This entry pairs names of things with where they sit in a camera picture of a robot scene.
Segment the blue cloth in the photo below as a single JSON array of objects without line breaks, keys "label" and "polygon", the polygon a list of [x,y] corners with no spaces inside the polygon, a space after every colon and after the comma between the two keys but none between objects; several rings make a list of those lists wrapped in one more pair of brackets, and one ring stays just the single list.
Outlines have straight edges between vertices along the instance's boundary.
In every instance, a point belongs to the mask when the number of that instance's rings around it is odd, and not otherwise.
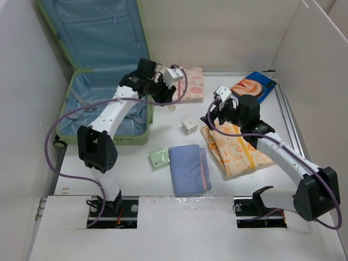
[{"label": "blue cloth", "polygon": [[203,195],[212,189],[206,149],[196,144],[169,149],[172,184],[176,196]]}]

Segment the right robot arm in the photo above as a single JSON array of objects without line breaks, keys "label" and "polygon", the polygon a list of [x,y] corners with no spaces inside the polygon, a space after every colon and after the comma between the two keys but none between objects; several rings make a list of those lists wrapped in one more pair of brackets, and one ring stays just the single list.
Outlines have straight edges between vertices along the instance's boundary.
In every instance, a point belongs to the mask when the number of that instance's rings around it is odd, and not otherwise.
[{"label": "right robot arm", "polygon": [[306,221],[320,222],[319,217],[336,210],[338,221],[330,229],[338,230],[342,223],[337,173],[331,167],[319,167],[294,151],[275,129],[260,118],[260,104],[250,95],[241,96],[234,104],[231,95],[214,96],[201,120],[211,131],[214,123],[232,123],[241,128],[238,134],[252,148],[269,157],[296,185],[296,190],[276,191],[265,186],[252,195],[251,207],[257,214],[268,216],[278,210],[296,212]]}]

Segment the orange patterned garment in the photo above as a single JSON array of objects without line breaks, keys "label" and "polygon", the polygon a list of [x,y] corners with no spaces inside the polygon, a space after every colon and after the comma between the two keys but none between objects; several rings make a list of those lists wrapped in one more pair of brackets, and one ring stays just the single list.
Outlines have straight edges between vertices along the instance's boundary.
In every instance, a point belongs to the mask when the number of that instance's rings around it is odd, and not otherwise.
[{"label": "orange patterned garment", "polygon": [[242,137],[225,136],[207,126],[201,134],[227,178],[237,178],[275,163]]}]

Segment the green suitcase blue lining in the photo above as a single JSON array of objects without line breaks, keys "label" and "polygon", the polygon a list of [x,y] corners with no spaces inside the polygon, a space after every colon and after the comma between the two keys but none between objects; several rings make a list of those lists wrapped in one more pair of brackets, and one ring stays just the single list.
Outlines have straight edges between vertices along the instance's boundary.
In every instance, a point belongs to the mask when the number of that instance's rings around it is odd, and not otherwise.
[{"label": "green suitcase blue lining", "polygon": [[55,145],[77,143],[120,80],[150,58],[136,1],[39,1],[41,13],[74,73],[55,130]]}]

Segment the blue orange ear print bag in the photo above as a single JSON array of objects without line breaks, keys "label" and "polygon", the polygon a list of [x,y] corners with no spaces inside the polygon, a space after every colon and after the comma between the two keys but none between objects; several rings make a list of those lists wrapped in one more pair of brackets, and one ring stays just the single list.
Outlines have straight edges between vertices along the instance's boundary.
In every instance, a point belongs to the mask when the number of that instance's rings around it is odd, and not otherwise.
[{"label": "blue orange ear print bag", "polygon": [[231,92],[237,97],[254,96],[259,103],[262,103],[276,85],[277,83],[271,78],[254,71],[231,87]]}]

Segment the green box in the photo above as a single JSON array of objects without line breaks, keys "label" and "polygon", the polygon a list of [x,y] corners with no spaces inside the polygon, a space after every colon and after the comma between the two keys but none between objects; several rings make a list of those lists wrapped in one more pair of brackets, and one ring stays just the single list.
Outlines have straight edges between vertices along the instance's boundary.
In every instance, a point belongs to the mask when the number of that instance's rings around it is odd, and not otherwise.
[{"label": "green box", "polygon": [[148,154],[152,166],[155,170],[161,169],[162,167],[170,164],[169,153],[166,148],[159,148]]}]

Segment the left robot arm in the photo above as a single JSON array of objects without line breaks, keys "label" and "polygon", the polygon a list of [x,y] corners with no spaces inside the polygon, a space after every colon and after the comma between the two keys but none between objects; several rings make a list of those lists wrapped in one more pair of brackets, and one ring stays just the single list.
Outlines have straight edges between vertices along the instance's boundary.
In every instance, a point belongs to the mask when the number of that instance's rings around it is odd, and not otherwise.
[{"label": "left robot arm", "polygon": [[177,65],[156,73],[157,63],[140,59],[138,67],[125,75],[119,82],[112,102],[103,109],[97,119],[88,126],[80,126],[77,131],[78,155],[103,189],[91,205],[108,215],[116,215],[121,210],[122,195],[113,175],[109,171],[117,160],[114,135],[127,113],[142,97],[151,96],[155,103],[172,103],[176,91],[175,82],[184,77]]}]

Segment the gold perfume bottle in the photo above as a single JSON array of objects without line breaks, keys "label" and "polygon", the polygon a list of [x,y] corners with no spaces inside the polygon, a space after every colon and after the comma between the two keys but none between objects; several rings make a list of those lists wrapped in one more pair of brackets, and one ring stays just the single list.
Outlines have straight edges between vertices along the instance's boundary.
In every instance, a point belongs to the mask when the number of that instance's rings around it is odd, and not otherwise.
[{"label": "gold perfume bottle", "polygon": [[175,111],[176,110],[176,106],[174,104],[168,105],[167,106],[169,111]]}]

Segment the pink patterned folded garment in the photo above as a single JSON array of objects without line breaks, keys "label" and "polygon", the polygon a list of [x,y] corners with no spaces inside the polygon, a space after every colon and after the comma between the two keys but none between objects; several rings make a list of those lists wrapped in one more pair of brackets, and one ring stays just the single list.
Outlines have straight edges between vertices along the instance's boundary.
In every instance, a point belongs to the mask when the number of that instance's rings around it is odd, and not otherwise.
[{"label": "pink patterned folded garment", "polygon": [[[204,79],[203,68],[192,67],[184,70],[188,80],[188,87],[182,102],[203,100],[204,99]],[[185,89],[185,79],[183,78],[179,82],[175,82],[176,91],[173,95],[173,101],[178,100],[183,95]]]}]

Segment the small white box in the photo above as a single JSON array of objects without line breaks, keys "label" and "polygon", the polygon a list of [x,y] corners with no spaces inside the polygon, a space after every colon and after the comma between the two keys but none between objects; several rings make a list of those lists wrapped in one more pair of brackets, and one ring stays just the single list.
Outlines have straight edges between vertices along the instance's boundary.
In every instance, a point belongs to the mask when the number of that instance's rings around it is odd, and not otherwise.
[{"label": "small white box", "polygon": [[182,128],[186,135],[190,135],[191,133],[197,131],[198,123],[192,118],[188,118],[182,121]]}]

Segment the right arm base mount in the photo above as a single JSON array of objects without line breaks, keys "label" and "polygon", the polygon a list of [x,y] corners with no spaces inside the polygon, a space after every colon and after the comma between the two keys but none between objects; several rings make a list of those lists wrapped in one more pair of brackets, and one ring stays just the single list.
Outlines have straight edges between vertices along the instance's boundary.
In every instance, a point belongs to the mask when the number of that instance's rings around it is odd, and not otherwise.
[{"label": "right arm base mount", "polygon": [[232,209],[237,228],[287,228],[282,209],[267,208],[252,197],[235,197]]}]

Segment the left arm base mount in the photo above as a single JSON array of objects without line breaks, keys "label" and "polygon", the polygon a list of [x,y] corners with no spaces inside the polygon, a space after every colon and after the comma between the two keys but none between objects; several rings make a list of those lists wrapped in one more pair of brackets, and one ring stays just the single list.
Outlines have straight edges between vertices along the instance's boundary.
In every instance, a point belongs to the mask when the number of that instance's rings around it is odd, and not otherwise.
[{"label": "left arm base mount", "polygon": [[95,220],[100,213],[96,206],[96,200],[88,200],[89,216],[87,219],[88,229],[136,229],[138,223],[138,198],[124,198],[121,203],[121,208],[117,214],[111,210],[105,209],[100,219],[95,223]]}]

